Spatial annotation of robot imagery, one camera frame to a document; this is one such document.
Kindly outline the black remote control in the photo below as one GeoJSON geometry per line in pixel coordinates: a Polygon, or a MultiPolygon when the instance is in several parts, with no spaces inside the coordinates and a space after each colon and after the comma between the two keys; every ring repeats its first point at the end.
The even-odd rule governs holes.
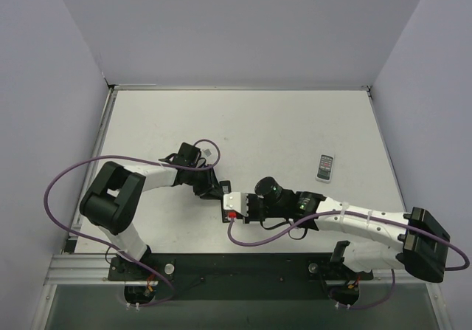
{"type": "Polygon", "coordinates": [[[223,223],[229,223],[229,195],[232,192],[231,182],[229,180],[223,180],[220,182],[220,186],[223,191],[223,197],[221,199],[221,220],[223,223]]]}

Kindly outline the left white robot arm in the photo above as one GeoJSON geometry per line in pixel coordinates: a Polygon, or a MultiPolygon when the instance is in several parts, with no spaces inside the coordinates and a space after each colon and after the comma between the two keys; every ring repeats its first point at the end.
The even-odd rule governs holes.
{"type": "Polygon", "coordinates": [[[223,188],[203,151],[183,142],[179,150],[153,164],[103,164],[79,206],[80,214],[99,227],[118,254],[125,271],[135,279],[151,270],[150,248],[139,237],[133,219],[142,193],[157,188],[189,185],[201,199],[222,200],[223,188]]]}

